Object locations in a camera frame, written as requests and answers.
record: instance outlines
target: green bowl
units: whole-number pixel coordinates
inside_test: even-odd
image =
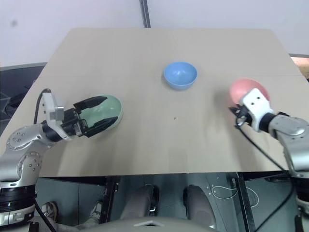
[[[123,107],[121,101],[113,95],[101,95],[107,97],[100,105],[82,110],[80,118],[85,119],[88,127],[92,127],[96,122],[105,118],[118,117],[118,119],[110,125],[106,130],[110,130],[119,124],[123,115]]]

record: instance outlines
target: floor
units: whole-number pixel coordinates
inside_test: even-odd
[[[213,185],[231,187],[229,183],[225,173],[122,176],[119,189],[114,196],[111,220],[117,220],[120,217],[128,197],[144,184],[154,184],[160,189],[159,216],[186,218],[183,189],[194,184],[200,186],[208,197],[216,217],[217,230],[242,232],[245,230],[238,196],[220,200],[215,198],[210,191]],[[264,179],[248,181],[246,184],[259,196],[258,205],[252,208],[256,226],[280,204],[290,188],[289,183],[270,183]],[[77,225],[86,221],[95,202],[102,199],[104,189],[103,186],[62,182],[47,178],[40,178],[36,186],[39,205],[48,201],[57,202],[60,212],[59,223],[66,225]],[[230,197],[234,193],[234,190],[219,190],[218,188],[216,191],[216,195],[221,198]],[[256,204],[254,194],[248,191],[248,195],[251,204]],[[293,231],[296,213],[295,200],[291,199],[261,231]]]

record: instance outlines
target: metal frame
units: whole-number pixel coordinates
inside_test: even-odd
[[[251,205],[248,197],[247,187],[242,173],[235,173],[236,177],[233,177],[238,192],[239,203],[242,211],[242,218],[246,232],[254,232],[255,224],[253,214],[251,211]]]
[[[309,55],[305,54],[289,54],[290,57],[298,57],[298,58],[309,58]]]
[[[150,28],[150,19],[147,0],[140,0],[141,16],[143,18],[144,28]]]
[[[102,185],[105,186],[107,178],[104,176],[81,176],[81,177],[46,177],[47,179],[69,181],[83,184]]]
[[[109,222],[111,219],[111,212],[112,212],[112,203],[114,200],[114,193],[118,191],[120,177],[108,177],[107,183],[105,187],[105,193],[103,197],[103,213],[101,215],[102,223]]]
[[[254,179],[258,179],[258,178],[267,178],[267,177],[281,176],[282,174],[283,174],[283,171],[241,173],[242,178],[245,181],[246,180],[254,180]]]

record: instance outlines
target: pink bowl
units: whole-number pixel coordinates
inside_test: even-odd
[[[245,96],[253,88],[259,89],[265,98],[268,101],[270,100],[267,90],[260,83],[252,79],[244,78],[234,82],[230,88],[230,96],[233,103],[239,104],[240,99],[243,98],[243,96]]]

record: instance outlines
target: person's leg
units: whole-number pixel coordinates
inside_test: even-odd
[[[216,228],[216,218],[212,207],[199,186],[190,185],[183,191],[183,204],[186,207],[189,220]]]
[[[103,203],[97,202],[90,213],[89,219],[83,224],[75,226],[75,228],[82,230],[82,229],[91,228],[91,227],[95,227],[99,225],[101,222],[102,208],[103,208]]]
[[[56,219],[58,215],[58,209],[55,202],[45,203],[42,206],[42,211],[57,232],[79,232],[79,230],[95,227],[100,224],[102,205],[102,202],[97,202],[97,204],[90,213],[89,219],[85,223],[74,227],[55,223],[54,219]],[[41,217],[34,217],[31,221],[38,222],[40,224],[40,232],[50,232],[49,228],[46,226],[45,222],[42,220]]]
[[[73,226],[67,226],[67,225],[55,223],[55,221],[57,220],[57,216],[58,216],[58,208],[55,202],[47,202],[43,204],[41,210],[57,232],[78,232],[79,231],[77,228]],[[43,221],[41,217],[39,216],[34,217],[33,219],[31,219],[31,221],[38,222],[40,224],[39,232],[50,232],[49,228],[47,227],[47,225],[45,224],[45,222]]]
[[[152,185],[146,185],[134,192],[126,203],[120,219],[149,216],[153,190]]]

